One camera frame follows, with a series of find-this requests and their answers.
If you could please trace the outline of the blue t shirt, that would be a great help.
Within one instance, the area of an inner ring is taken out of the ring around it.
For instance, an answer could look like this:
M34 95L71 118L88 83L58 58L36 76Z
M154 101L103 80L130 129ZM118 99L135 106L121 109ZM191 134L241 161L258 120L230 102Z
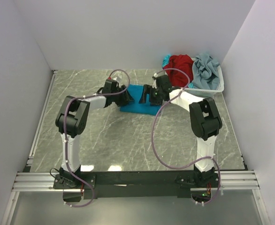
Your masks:
M151 105L149 101L149 95L147 95L146 103L140 104L139 100L142 96L143 86L141 85L130 85L127 89L130 95L133 97L134 102L120 107L121 112L125 113L139 113L139 114L148 114L155 116L160 109L160 106Z

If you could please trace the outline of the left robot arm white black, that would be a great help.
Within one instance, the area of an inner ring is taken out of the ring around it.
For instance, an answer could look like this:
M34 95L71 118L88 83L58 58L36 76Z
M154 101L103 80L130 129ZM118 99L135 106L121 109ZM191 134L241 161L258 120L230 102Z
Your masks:
M79 143L89 112L106 108L112 103L121 107L134 102L127 89L128 85L120 85L116 78L108 78L104 86L91 96L65 97L55 125L63 142L63 158L59 174L61 180L69 187L75 187L81 182L79 179L81 172Z

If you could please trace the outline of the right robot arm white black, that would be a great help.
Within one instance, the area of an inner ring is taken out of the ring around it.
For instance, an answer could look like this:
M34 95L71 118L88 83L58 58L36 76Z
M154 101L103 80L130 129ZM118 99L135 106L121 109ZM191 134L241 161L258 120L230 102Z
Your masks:
M184 88L173 87L167 75L153 79L153 85L143 86L139 103L144 104L148 98L151 105L160 106L159 113L169 103L185 109L190 114L191 129L197 138L197 158L194 162L181 167L167 165L155 149L154 126L156 122L154 121L151 130L151 146L154 155L169 169L180 170L194 165L192 183L198 187L213 180L219 180L219 176L215 173L215 169L219 167L214 161L214 146L222 128L222 120L214 99L197 97L184 91Z

